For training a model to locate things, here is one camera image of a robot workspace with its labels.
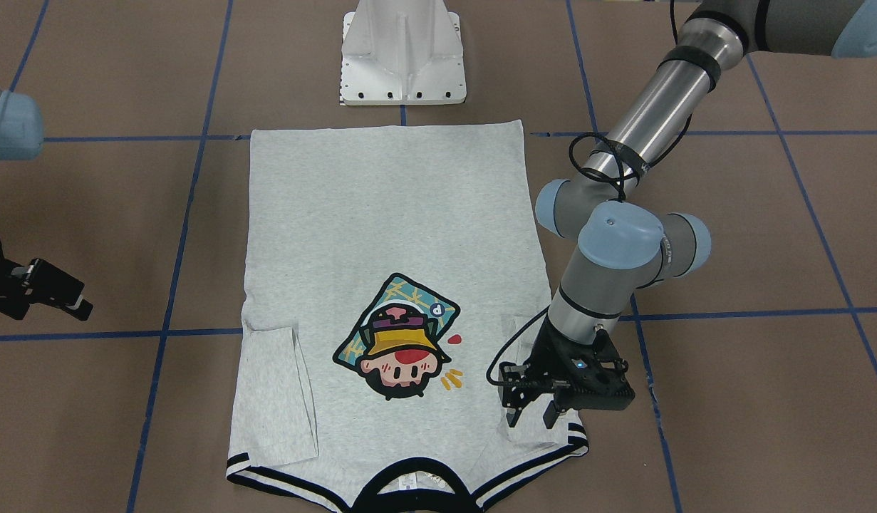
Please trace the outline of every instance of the white mount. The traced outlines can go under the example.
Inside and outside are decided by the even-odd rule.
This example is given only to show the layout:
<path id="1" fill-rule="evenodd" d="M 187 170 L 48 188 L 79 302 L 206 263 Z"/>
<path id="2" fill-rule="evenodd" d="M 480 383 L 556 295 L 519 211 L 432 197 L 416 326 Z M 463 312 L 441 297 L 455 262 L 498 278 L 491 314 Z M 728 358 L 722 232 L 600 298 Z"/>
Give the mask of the white mount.
<path id="1" fill-rule="evenodd" d="M 460 17 L 444 0 L 360 0 L 343 17 L 341 71 L 345 105 L 461 103 Z"/>

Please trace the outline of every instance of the light blue joint cap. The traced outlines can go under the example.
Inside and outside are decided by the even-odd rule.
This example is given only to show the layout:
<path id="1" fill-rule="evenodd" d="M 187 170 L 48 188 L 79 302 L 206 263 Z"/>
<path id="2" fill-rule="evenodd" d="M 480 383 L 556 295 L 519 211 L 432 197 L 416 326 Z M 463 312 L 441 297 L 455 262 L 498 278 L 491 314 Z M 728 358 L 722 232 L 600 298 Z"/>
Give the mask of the light blue joint cap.
<path id="1" fill-rule="evenodd" d="M 695 258 L 692 259 L 692 266 L 688 267 L 686 272 L 677 276 L 681 277 L 705 265 L 705 262 L 711 256 L 711 231 L 707 229 L 701 219 L 691 214 L 680 214 L 678 212 L 673 212 L 673 214 L 688 221 L 688 224 L 692 225 L 692 233 L 695 234 Z"/>
<path id="2" fill-rule="evenodd" d="M 25 94 L 0 97 L 0 160 L 30 160 L 42 151 L 42 114 Z"/>
<path id="3" fill-rule="evenodd" d="M 656 215 L 627 202 L 602 202 L 581 228 L 578 248 L 608 269 L 637 269 L 660 253 L 663 224 Z"/>
<path id="4" fill-rule="evenodd" d="M 840 33 L 833 58 L 877 56 L 877 0 L 865 0 Z"/>
<path id="5" fill-rule="evenodd" d="M 561 186 L 568 184 L 568 182 L 569 180 L 559 179 L 546 184 L 543 190 L 539 191 L 539 196 L 536 198 L 536 208 L 534 209 L 536 221 L 539 222 L 540 227 L 546 228 L 546 230 L 559 237 L 561 237 L 561 234 L 559 234 L 559 228 L 556 228 L 555 225 L 555 199 L 559 195 Z"/>

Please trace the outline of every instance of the red nose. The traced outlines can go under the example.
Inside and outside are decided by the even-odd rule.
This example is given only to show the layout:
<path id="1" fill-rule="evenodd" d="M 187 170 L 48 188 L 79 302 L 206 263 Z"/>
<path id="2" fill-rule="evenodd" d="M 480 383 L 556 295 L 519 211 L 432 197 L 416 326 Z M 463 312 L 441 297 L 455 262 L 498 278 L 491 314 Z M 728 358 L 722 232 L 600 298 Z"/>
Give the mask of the red nose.
<path id="1" fill-rule="evenodd" d="M 429 351 L 423 351 L 421 348 L 404 348 L 393 354 L 397 361 L 403 364 L 416 363 L 419 360 L 425 360 L 429 355 Z"/>

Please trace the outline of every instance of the cartoon graphic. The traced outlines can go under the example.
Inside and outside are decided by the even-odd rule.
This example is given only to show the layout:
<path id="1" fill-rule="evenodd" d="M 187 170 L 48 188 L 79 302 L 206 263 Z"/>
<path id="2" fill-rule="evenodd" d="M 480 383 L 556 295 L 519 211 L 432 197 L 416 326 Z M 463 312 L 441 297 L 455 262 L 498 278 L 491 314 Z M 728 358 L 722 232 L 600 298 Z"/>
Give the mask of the cartoon graphic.
<path id="1" fill-rule="evenodd" d="M 333 354 L 334 363 L 355 371 L 387 400 L 422 397 L 429 379 L 451 361 L 439 341 L 459 314 L 457 304 L 393 274 Z M 454 384 L 463 386 L 457 377 Z"/>

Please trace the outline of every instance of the cartoon character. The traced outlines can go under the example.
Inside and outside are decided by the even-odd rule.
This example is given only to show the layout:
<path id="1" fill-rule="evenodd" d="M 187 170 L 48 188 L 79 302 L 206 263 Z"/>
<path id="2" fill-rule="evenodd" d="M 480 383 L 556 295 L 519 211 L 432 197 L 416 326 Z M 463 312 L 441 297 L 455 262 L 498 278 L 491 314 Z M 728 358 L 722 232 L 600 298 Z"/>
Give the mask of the cartoon character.
<path id="1" fill-rule="evenodd" d="M 438 347 L 438 321 L 411 306 L 389 303 L 360 329 L 365 345 L 356 371 L 387 399 L 422 396 L 451 358 Z"/>

